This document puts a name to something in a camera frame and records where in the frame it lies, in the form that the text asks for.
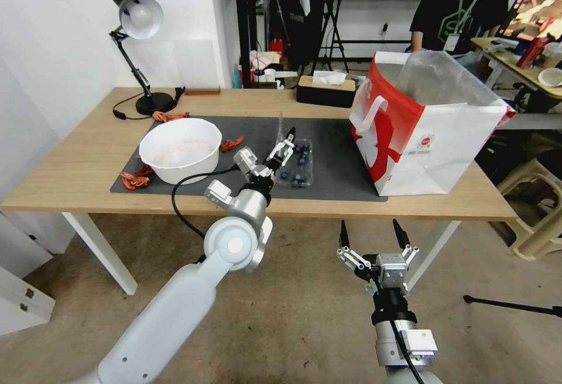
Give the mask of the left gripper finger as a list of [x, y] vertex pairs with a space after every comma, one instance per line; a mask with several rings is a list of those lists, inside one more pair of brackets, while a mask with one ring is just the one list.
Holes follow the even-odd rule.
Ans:
[[285, 139], [283, 142], [279, 143], [279, 149], [277, 151], [277, 156], [280, 159], [279, 167], [284, 167], [292, 154], [294, 153], [295, 144], [290, 139]]
[[265, 161], [266, 162], [273, 162], [275, 161], [276, 163], [280, 163], [280, 159], [277, 156], [277, 151], [279, 149], [279, 143], [283, 142], [285, 139], [290, 139], [293, 141], [295, 141], [296, 138], [296, 128], [290, 128], [290, 130], [288, 131], [287, 135], [285, 136], [285, 138], [281, 141], [279, 141], [275, 147], [272, 149], [272, 151], [268, 154], [268, 156], [266, 157]]

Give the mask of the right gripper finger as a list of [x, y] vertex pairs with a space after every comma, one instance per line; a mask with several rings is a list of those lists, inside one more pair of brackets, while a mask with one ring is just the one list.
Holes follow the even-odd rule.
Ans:
[[340, 237], [337, 256], [356, 276], [371, 275], [371, 262], [358, 255], [349, 245], [349, 236], [344, 220], [341, 220], [340, 222]]
[[420, 249], [412, 245], [407, 232], [402, 228], [396, 218], [392, 220], [392, 225], [400, 249], [399, 252], [392, 255], [392, 270], [396, 273], [406, 273]]

